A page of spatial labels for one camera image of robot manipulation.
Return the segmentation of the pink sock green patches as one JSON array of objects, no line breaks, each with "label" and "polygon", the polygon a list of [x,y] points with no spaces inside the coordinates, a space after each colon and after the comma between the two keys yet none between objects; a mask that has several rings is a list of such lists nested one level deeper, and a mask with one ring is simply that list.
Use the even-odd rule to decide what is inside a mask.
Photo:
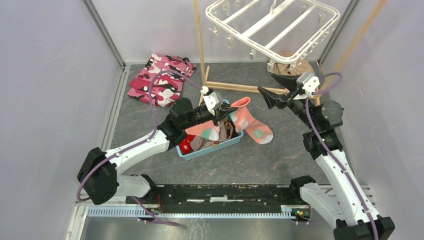
[{"label": "pink sock green patches", "polygon": [[273,140],[274,134],[266,124],[252,116],[247,108],[250,102],[251,98],[248,96],[233,102],[230,106],[237,108],[237,110],[229,115],[231,121],[235,126],[236,132],[246,131],[256,143],[261,145],[268,144]]}]

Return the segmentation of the white clip hanger frame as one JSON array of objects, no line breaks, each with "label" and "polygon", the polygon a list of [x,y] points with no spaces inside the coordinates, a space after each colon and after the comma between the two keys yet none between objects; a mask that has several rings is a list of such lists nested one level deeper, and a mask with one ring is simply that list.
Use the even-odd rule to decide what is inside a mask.
[{"label": "white clip hanger frame", "polygon": [[204,13],[212,36],[269,69],[318,59],[341,17],[331,0],[216,0]]}]

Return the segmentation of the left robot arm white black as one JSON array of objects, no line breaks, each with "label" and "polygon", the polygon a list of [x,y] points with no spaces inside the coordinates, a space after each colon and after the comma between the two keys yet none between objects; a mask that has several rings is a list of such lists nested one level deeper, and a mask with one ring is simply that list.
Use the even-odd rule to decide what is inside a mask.
[{"label": "left robot arm white black", "polygon": [[139,162],[178,146],[187,136],[187,129],[211,121],[222,121],[237,108],[219,102],[211,109],[210,101],[193,107],[188,98],[178,99],[169,109],[165,120],[147,135],[123,146],[101,150],[91,149],[77,174],[80,183],[76,198],[102,205],[113,197],[137,197],[145,204],[153,203],[157,190],[146,176],[123,173]]}]

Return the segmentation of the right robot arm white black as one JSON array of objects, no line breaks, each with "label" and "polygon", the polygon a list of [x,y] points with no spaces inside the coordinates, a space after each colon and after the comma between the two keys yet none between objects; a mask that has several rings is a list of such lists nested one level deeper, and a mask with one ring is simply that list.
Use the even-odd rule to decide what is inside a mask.
[{"label": "right robot arm white black", "polygon": [[380,215],[362,190],[348,163],[336,134],[343,124],[344,108],[334,100],[313,104],[320,95],[321,78],[306,72],[298,78],[274,76],[286,94],[258,87],[269,109],[290,109],[308,128],[303,144],[322,169],[336,196],[332,199],[315,180],[301,176],[291,180],[289,199],[295,204],[306,202],[331,226],[336,240],[387,240],[395,230],[393,220]]}]

